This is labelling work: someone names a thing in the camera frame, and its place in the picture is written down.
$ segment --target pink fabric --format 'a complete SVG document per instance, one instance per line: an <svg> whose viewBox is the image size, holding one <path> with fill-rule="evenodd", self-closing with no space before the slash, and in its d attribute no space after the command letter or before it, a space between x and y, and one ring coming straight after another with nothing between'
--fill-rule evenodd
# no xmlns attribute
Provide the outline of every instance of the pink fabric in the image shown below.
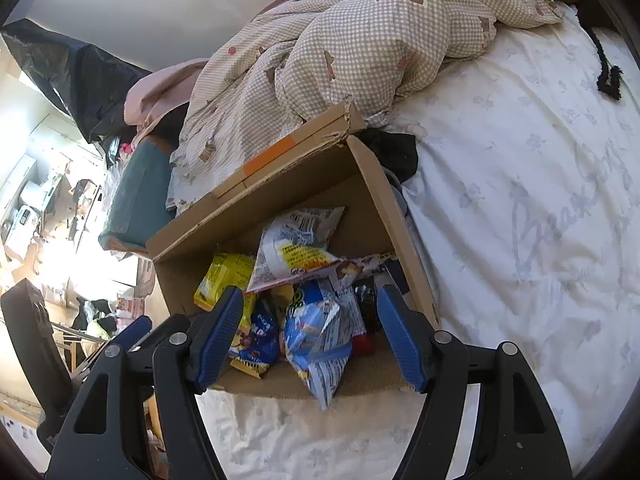
<svg viewBox="0 0 640 480"><path fill-rule="evenodd" d="M127 93L124 121L136 126L138 133L131 141L136 146L171 110L191 98L193 86L208 58L192 59L163 68L143 77Z"/></svg>

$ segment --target mattress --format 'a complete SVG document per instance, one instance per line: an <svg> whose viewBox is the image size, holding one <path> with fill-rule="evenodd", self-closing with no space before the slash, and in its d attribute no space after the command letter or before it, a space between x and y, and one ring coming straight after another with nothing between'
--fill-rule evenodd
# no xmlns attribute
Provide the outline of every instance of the mattress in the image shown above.
<svg viewBox="0 0 640 480"><path fill-rule="evenodd" d="M619 102L599 93L593 43L565 11L559 25L500 27L484 56L398 103L388 129L419 138L404 196L444 328L520 346L578 471L640 376L640 72L598 30L625 73ZM464 472L478 391L448 478ZM388 391L323 413L314 400L198 398L230 479L391 478L423 402Z"/></svg>

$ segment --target blue gripper pad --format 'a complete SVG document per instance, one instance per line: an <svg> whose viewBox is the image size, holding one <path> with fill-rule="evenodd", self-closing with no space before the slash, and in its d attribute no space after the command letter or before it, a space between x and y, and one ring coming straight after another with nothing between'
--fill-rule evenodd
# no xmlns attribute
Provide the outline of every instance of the blue gripper pad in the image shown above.
<svg viewBox="0 0 640 480"><path fill-rule="evenodd" d="M201 391L216 382L238 329L243 307L242 290L236 286L228 286L213 310L201 314L206 320L202 323L191 345L192 361L194 360L193 351L200 354L199 359L196 358L192 364L199 367L195 384Z"/></svg>
<svg viewBox="0 0 640 480"><path fill-rule="evenodd" d="M434 376L430 342L433 327L424 314L406 306L393 285L378 289L378 317L404 379L424 393Z"/></svg>
<svg viewBox="0 0 640 480"><path fill-rule="evenodd" d="M151 331L151 325L151 318L147 316L140 316L133 323L127 326L126 329L114 337L110 341L110 344L122 345L126 351L129 351L133 348L133 345Z"/></svg>

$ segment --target black cord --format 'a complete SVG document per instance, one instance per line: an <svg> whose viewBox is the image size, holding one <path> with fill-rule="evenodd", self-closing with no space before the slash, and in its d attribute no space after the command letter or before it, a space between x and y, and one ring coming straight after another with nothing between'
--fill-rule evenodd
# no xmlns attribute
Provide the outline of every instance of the black cord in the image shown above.
<svg viewBox="0 0 640 480"><path fill-rule="evenodd" d="M598 87L599 91L604 92L608 96L614 98L616 101L620 101L620 76L623 74L623 72L617 65L614 65L611 67L611 69L609 69L610 63L607 59L607 56L605 56L604 54L602 44L591 28L591 25L587 23L587 20L580 11L581 9L578 9L578 22L580 23L580 26L584 29L584 31L589 35L591 41L593 41L593 44L596 46L596 50L598 51L598 58L600 58L600 65L602 67L602 71L600 72L598 81L596 82L596 86Z"/></svg>

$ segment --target white appliance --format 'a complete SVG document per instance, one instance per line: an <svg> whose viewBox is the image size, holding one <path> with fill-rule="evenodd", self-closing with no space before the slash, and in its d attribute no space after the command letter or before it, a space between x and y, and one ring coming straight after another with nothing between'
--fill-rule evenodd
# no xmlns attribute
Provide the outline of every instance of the white appliance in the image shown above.
<svg viewBox="0 0 640 480"><path fill-rule="evenodd" d="M4 243L4 250L12 259L24 263L38 220L39 216L32 208L27 205L20 208Z"/></svg>

